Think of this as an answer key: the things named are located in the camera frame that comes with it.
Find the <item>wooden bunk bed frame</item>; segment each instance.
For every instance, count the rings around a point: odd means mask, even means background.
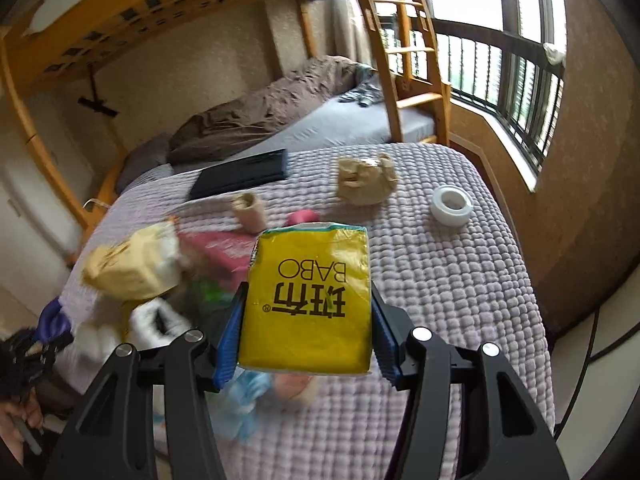
[[[255,0],[83,0],[40,33],[24,35],[41,4],[25,13],[11,28],[0,28],[0,76],[12,109],[20,124],[31,158],[47,179],[53,191],[84,230],[83,242],[98,225],[106,208],[95,205],[87,211],[74,196],[62,174],[50,158],[38,136],[22,96],[50,86],[85,78],[88,66],[92,70],[119,58],[142,41],[223,6]],[[435,120],[436,134],[423,142],[448,145],[450,85],[440,78],[436,58],[436,37],[425,0],[358,0],[369,35],[372,54],[376,60],[385,98],[393,142],[402,142],[399,109],[411,106],[424,108]],[[380,22],[375,3],[398,6],[399,48],[386,49],[380,36]],[[306,3],[298,0],[299,18],[309,57],[317,55]],[[418,27],[425,47],[411,46],[410,20],[406,6],[414,6]],[[411,53],[425,52],[428,80],[413,77]],[[388,55],[400,54],[402,75],[389,69]],[[111,140],[118,156],[108,172],[94,201],[111,205],[116,199],[114,184],[120,174],[127,150],[118,137],[115,124],[105,118]]]

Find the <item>black bracket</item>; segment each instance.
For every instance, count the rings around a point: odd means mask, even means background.
[[[98,90],[95,86],[95,76],[94,76],[94,66],[89,63],[87,65],[89,69],[89,82],[91,83],[91,92],[93,95],[93,99],[87,99],[86,97],[81,97],[78,99],[78,104],[82,106],[86,106],[87,108],[91,108],[96,113],[106,115],[107,117],[114,118],[118,115],[119,112],[113,110],[104,105],[104,99],[98,98]]]
[[[156,480],[153,384],[164,384],[173,478],[224,480],[204,392],[233,375],[247,290],[243,283],[229,308],[167,347],[116,348],[69,419],[45,480]],[[540,411],[496,344],[451,346],[414,326],[374,286],[371,307],[380,370],[410,393],[386,480],[440,477],[452,384],[462,386],[463,399],[456,478],[568,480]]]

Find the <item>ladder rung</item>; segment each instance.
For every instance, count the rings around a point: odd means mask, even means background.
[[[407,4],[414,7],[422,8],[422,4],[420,2],[412,2],[411,0],[371,0],[372,2],[376,2],[377,4]]]
[[[403,108],[409,108],[411,106],[421,105],[423,103],[429,103],[431,101],[437,101],[442,99],[442,94],[436,94],[435,92],[427,92],[426,94],[414,95],[407,99],[401,99],[398,101],[398,110]]]
[[[406,54],[408,52],[435,52],[430,46],[399,46],[398,48],[388,48],[387,54]]]

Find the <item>metal screw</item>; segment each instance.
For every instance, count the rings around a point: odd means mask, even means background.
[[[120,345],[116,348],[116,355],[118,357],[126,357],[128,355],[131,355],[132,352],[133,346],[131,346],[129,343],[124,343],[124,345]]]
[[[411,331],[411,334],[418,341],[428,341],[431,339],[431,330],[423,326],[418,326]]]
[[[189,330],[189,331],[184,335],[184,338],[185,338],[189,343],[197,343],[197,342],[198,342],[198,341],[200,341],[203,337],[204,337],[204,334],[203,334],[200,330]]]
[[[489,357],[496,357],[500,353],[500,347],[494,343],[484,343],[482,351]]]

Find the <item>white door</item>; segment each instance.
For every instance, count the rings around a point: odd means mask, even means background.
[[[62,257],[31,226],[0,181],[0,285],[39,316],[68,276]]]

